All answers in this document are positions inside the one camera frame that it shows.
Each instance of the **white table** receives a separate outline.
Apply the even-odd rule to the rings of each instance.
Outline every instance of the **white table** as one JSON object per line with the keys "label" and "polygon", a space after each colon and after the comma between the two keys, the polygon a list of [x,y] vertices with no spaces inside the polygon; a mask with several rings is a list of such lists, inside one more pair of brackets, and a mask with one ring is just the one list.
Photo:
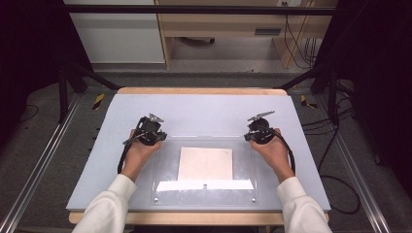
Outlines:
{"label": "white table", "polygon": [[[326,212],[329,211],[330,206],[325,190],[294,105],[284,90],[128,87],[118,92],[106,114],[95,146],[67,206],[67,209],[71,211],[70,221],[79,222],[91,199],[109,186],[117,174],[123,147],[121,143],[128,137],[130,129],[136,126],[140,117],[153,113],[165,119],[161,128],[168,133],[168,138],[163,143],[162,149],[151,157],[139,175],[138,190],[130,199],[126,223],[155,225],[283,224],[281,203],[275,191],[278,181],[273,171],[243,139],[243,135],[248,131],[247,119],[272,110],[275,114],[267,116],[266,119],[270,126],[283,129],[282,133],[295,156],[296,175],[307,193],[314,197]],[[197,206],[192,203],[173,205],[170,201],[173,201],[173,196],[172,198],[160,197],[163,202],[154,201],[157,195],[162,194],[155,190],[158,184],[156,181],[159,182],[162,179],[159,174],[167,170],[165,163],[170,163],[175,159],[169,156],[170,160],[165,161],[164,158],[171,149],[176,145],[180,146],[185,141],[182,140],[182,136],[199,137],[190,141],[191,144],[194,142],[199,145],[203,144],[202,140],[207,139],[206,145],[208,146],[206,147],[219,145],[221,141],[225,142],[227,147],[234,146],[236,148],[233,150],[234,164],[235,154],[238,156],[239,153],[245,153],[242,154],[243,157],[248,159],[251,157],[251,165],[246,169],[246,173],[250,173],[254,188],[249,191],[229,193],[229,195],[238,195],[237,199],[241,204],[238,201],[222,205],[222,200],[216,201],[212,198],[211,201]],[[211,136],[219,140],[210,140]],[[251,198],[251,200],[243,203],[242,198]]]}

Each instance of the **gray floor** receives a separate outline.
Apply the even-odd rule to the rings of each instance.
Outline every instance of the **gray floor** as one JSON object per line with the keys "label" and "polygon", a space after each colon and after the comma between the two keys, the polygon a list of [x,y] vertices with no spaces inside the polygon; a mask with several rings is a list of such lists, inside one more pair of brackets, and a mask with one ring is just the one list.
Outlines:
{"label": "gray floor", "polygon": [[[102,76],[128,86],[273,87],[302,72],[297,68],[281,69],[279,58],[275,53],[267,52],[268,50],[275,52],[273,45],[267,40],[217,39],[214,45],[178,41],[173,55],[172,65],[174,66],[169,71],[161,68],[139,70],[138,73],[119,73],[111,70],[110,73],[102,73]],[[249,53],[248,57],[251,58],[247,59],[245,53]],[[88,82],[92,86],[86,94],[82,95],[79,109],[27,206],[18,224],[19,228],[70,229],[73,227],[73,224],[68,221],[65,205],[83,171],[89,150],[94,144],[93,137],[98,135],[98,128],[115,94],[114,91]],[[301,84],[296,90],[305,90],[304,87],[309,83]],[[94,100],[99,93],[105,93],[105,98],[99,110],[92,110]],[[305,96],[308,103],[317,102],[310,94]],[[320,109],[301,106],[300,94],[293,94],[292,99],[301,123],[325,118]],[[57,126],[59,114],[57,86],[54,84],[32,93],[27,104],[38,106],[38,114],[21,123],[10,143],[1,151],[0,218],[3,218],[13,206],[19,191]],[[350,108],[351,104],[349,101],[343,101],[340,106],[342,111]],[[27,107],[22,118],[28,118],[32,114],[34,114],[34,109]],[[326,131],[328,128],[323,127],[312,133]],[[373,151],[358,121],[352,117],[342,119],[339,132],[361,168],[392,232],[412,232],[412,202],[397,182],[392,170],[375,164]],[[316,163],[319,163],[330,138],[331,133],[307,136]],[[339,152],[336,144],[333,144],[321,174],[333,175],[350,183]],[[324,185],[328,197],[335,206],[344,210],[351,210],[355,207],[354,194],[347,187],[329,180],[325,180]],[[374,232],[363,208],[351,216],[342,215],[336,211],[331,211],[329,216],[329,225],[334,232]],[[277,229],[275,232],[283,232],[283,229]]]}

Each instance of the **person's right hand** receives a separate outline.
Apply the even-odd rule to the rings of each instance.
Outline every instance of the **person's right hand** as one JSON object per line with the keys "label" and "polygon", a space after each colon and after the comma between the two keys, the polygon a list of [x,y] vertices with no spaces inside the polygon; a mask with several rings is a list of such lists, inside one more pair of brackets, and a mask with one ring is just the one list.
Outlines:
{"label": "person's right hand", "polygon": [[273,169],[278,177],[279,183],[287,178],[294,177],[291,165],[289,164],[288,150],[283,142],[274,137],[270,142],[264,145],[260,145],[257,142],[250,141],[252,149],[260,153],[266,163]]}
{"label": "person's right hand", "polygon": [[[131,138],[134,134],[134,129],[130,132]],[[126,154],[124,160],[124,167],[121,170],[121,174],[129,177],[132,181],[136,181],[140,170],[145,165],[149,157],[157,150],[161,148],[161,141],[156,142],[153,146],[146,146],[139,140],[135,140]]]}

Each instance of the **white cabinet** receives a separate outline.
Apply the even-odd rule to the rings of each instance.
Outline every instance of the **white cabinet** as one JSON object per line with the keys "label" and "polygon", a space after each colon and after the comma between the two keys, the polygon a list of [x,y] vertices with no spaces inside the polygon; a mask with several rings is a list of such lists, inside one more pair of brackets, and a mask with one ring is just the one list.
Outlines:
{"label": "white cabinet", "polygon": [[[153,0],[64,0],[65,4],[153,5]],[[90,62],[164,63],[155,14],[71,14]]]}

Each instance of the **wire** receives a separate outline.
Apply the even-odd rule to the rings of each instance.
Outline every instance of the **wire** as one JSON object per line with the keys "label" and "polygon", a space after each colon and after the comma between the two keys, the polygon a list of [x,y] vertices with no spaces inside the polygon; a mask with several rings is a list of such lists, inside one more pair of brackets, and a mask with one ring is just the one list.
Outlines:
{"label": "wire", "polygon": [[[311,49],[309,52],[309,42],[310,40],[312,40],[312,45],[311,45]],[[313,66],[315,65],[315,60],[317,58],[317,55],[315,55],[315,50],[316,50],[316,38],[306,38],[306,42],[305,42],[305,50],[304,50],[304,54],[305,57],[304,59],[306,59],[309,62],[309,65],[311,68],[313,68]]]}
{"label": "wire", "polygon": [[327,155],[327,153],[329,152],[330,146],[332,145],[333,140],[335,139],[338,130],[339,130],[339,124],[336,125],[336,128],[334,129],[333,136],[332,136],[332,138],[330,139],[330,142],[327,144],[327,147],[326,147],[326,149],[325,149],[324,154],[322,155],[321,162],[319,162],[319,165],[318,165],[318,172],[321,171],[321,168],[322,168],[322,165],[324,164],[324,160],[325,160],[325,158],[326,158],[326,155]]}
{"label": "wire", "polygon": [[34,108],[36,109],[36,112],[35,112],[31,117],[20,120],[19,123],[28,121],[28,120],[30,120],[31,118],[33,118],[34,116],[36,116],[37,113],[39,113],[39,107],[37,107],[36,105],[26,105],[26,106],[27,106],[27,107],[34,107]]}
{"label": "wire", "polygon": [[272,133],[274,135],[274,137],[278,137],[282,141],[285,148],[288,150],[292,171],[293,171],[294,174],[296,174],[293,152],[292,152],[291,148],[289,147],[288,143],[286,142],[285,138],[280,133],[278,133],[278,131],[274,130],[273,128],[268,128],[268,127],[264,127],[264,126],[261,126],[261,125],[257,125],[257,128],[260,128],[260,130],[269,131],[270,133]]}
{"label": "wire", "polygon": [[334,176],[320,175],[320,177],[321,177],[321,178],[328,178],[328,179],[336,180],[336,181],[338,181],[338,182],[341,182],[341,183],[345,184],[347,187],[349,187],[349,188],[352,190],[352,192],[355,194],[355,196],[356,196],[356,198],[357,198],[357,206],[355,207],[354,210],[352,210],[352,211],[343,211],[343,210],[341,210],[341,209],[333,206],[331,203],[329,203],[330,207],[331,207],[333,210],[335,210],[335,211],[337,211],[337,212],[339,212],[339,213],[341,213],[341,214],[344,214],[344,215],[354,215],[354,214],[361,208],[361,199],[360,199],[360,196],[358,195],[357,191],[356,191],[350,184],[348,184],[347,182],[343,181],[342,179],[336,178],[336,177],[334,177]]}
{"label": "wire", "polygon": [[331,130],[329,130],[327,132],[323,132],[323,133],[305,133],[305,135],[325,135],[325,134],[333,132],[333,131],[335,131],[335,129],[331,129]]}
{"label": "wire", "polygon": [[[351,112],[351,111],[353,111],[353,110],[354,110],[354,108],[349,108],[349,109],[347,109],[347,110],[342,111],[342,112],[341,112],[340,114],[338,114],[338,115],[340,116],[340,115],[346,114],[346,113],[348,113],[348,112]],[[322,123],[322,122],[325,122],[325,121],[330,121],[330,118],[325,118],[325,119],[321,119],[321,120],[317,120],[317,121],[309,122],[309,123],[303,123],[303,124],[301,124],[301,125],[302,125],[302,127],[305,127],[305,126],[309,126],[309,125],[314,125],[314,124]]]}
{"label": "wire", "polygon": [[345,101],[345,100],[350,100],[351,99],[351,97],[345,97],[345,98],[342,98],[342,99],[340,99],[338,102],[337,102],[337,106],[339,106],[339,104],[340,103],[342,103],[342,101]]}
{"label": "wire", "polygon": [[[344,114],[350,113],[350,114],[347,115],[347,116],[343,116],[343,117],[341,118],[341,120],[342,120],[342,119],[346,119],[346,118],[348,118],[348,117],[351,117],[351,116],[353,115],[353,112],[354,112],[354,111],[355,111],[355,110],[354,110],[353,108],[349,108],[349,109],[347,109],[347,110],[345,110],[345,111],[342,111],[342,112],[339,113],[338,115],[339,115],[339,116],[342,116],[342,115],[344,115]],[[321,126],[318,126],[318,127],[303,129],[303,131],[312,131],[312,130],[315,130],[315,129],[323,128],[323,127],[328,126],[328,125],[329,125],[329,122],[327,122],[327,123],[325,123],[325,124],[323,124],[323,125],[321,125]]]}
{"label": "wire", "polygon": [[[288,49],[289,53],[291,54],[294,64],[295,64],[297,67],[301,68],[301,69],[312,69],[312,68],[313,68],[313,65],[314,65],[313,56],[314,56],[314,54],[315,54],[314,48],[315,48],[315,46],[316,46],[316,39],[312,39],[312,49],[311,49],[311,56],[310,56],[311,59],[307,59],[306,54],[305,54],[305,56],[302,54],[302,51],[300,50],[300,45],[298,44],[297,40],[295,39],[295,37],[294,37],[294,35],[293,35],[293,33],[292,33],[291,27],[290,27],[290,25],[289,25],[288,15],[285,15],[285,18],[286,18],[286,23],[285,23],[285,38],[284,38],[284,39],[285,39],[285,46],[286,46],[286,48]],[[306,18],[307,18],[307,16],[304,17],[303,22],[302,22],[302,24],[300,25],[300,29],[299,29],[298,35],[300,35],[300,33],[301,33],[302,30],[303,30],[303,26],[304,26],[304,22],[305,22]],[[288,29],[289,29],[289,31],[290,31],[290,34],[291,34],[292,38],[293,38],[295,47],[296,47],[297,50],[299,51],[299,53],[300,53],[301,57],[303,58],[303,60],[305,61],[305,63],[309,65],[309,67],[302,67],[302,66],[300,66],[300,65],[297,64],[296,59],[294,58],[294,55],[293,55],[291,49],[289,48],[288,43],[287,43],[287,40],[286,40],[286,34],[287,34],[287,32],[288,32]]]}
{"label": "wire", "polygon": [[[294,64],[295,64],[297,67],[299,67],[299,68],[301,68],[301,69],[310,69],[310,67],[302,67],[302,66],[300,66],[299,64],[297,64],[296,59],[294,58],[294,55],[293,55],[291,49],[289,49],[288,42],[286,41],[286,33],[288,32],[288,28],[289,28],[288,15],[285,15],[285,17],[286,17],[286,24],[285,24],[285,37],[284,37],[284,39],[285,39],[286,49],[288,49],[289,53],[290,53],[291,56],[292,56],[292,59],[293,59],[293,61],[294,61]],[[303,57],[302,52],[300,51],[300,48],[299,48],[299,46],[298,46],[298,44],[297,44],[297,41],[294,39],[293,33],[292,33],[292,31],[291,31],[290,28],[289,28],[289,30],[290,30],[290,34],[292,35],[293,40],[294,40],[294,42],[295,42],[295,44],[296,44],[296,46],[297,46],[297,49],[299,50],[300,55]]]}
{"label": "wire", "polygon": [[337,90],[337,93],[339,93],[339,94],[342,95],[343,97],[351,98],[345,91]]}
{"label": "wire", "polygon": [[[340,102],[342,102],[342,101],[344,101],[344,100],[346,100],[346,98],[339,100],[338,103],[340,103]],[[343,115],[343,114],[346,114],[346,113],[350,113],[350,112],[352,112],[353,110],[354,110],[353,108],[349,108],[349,109],[341,112],[341,113],[339,114],[339,116],[340,116],[340,115]],[[329,143],[327,144],[327,147],[326,147],[326,149],[325,149],[324,154],[322,155],[322,158],[321,158],[320,163],[318,164],[317,169],[318,169],[318,172],[319,172],[320,174],[321,174],[321,168],[322,168],[322,165],[324,164],[326,155],[327,155],[327,153],[329,152],[330,147],[331,147],[334,139],[336,138],[337,132],[338,132],[338,130],[339,130],[339,121],[340,121],[340,120],[342,120],[342,119],[340,119],[340,118],[338,119],[337,124],[336,124],[336,128],[334,128],[334,129],[332,129],[332,130],[329,131],[329,132],[334,131],[334,133],[333,133],[333,136],[332,136],[332,138],[330,139]],[[339,213],[341,213],[341,214],[344,214],[344,215],[354,215],[355,213],[358,212],[358,210],[361,208],[361,199],[360,199],[358,193],[355,191],[355,189],[354,189],[349,183],[346,183],[346,182],[343,181],[342,179],[339,179],[339,178],[336,178],[336,177],[330,176],[330,175],[320,175],[320,177],[321,177],[321,178],[327,178],[327,179],[336,180],[336,181],[338,181],[338,182],[340,182],[340,183],[343,183],[344,185],[346,185],[347,187],[349,187],[349,188],[352,190],[352,192],[355,194],[355,196],[356,196],[357,206],[355,207],[354,210],[352,210],[352,211],[344,211],[344,210],[341,210],[341,209],[337,208],[337,207],[334,206],[333,204],[329,203],[330,207],[331,207],[333,210],[335,210],[336,212],[339,212]]]}

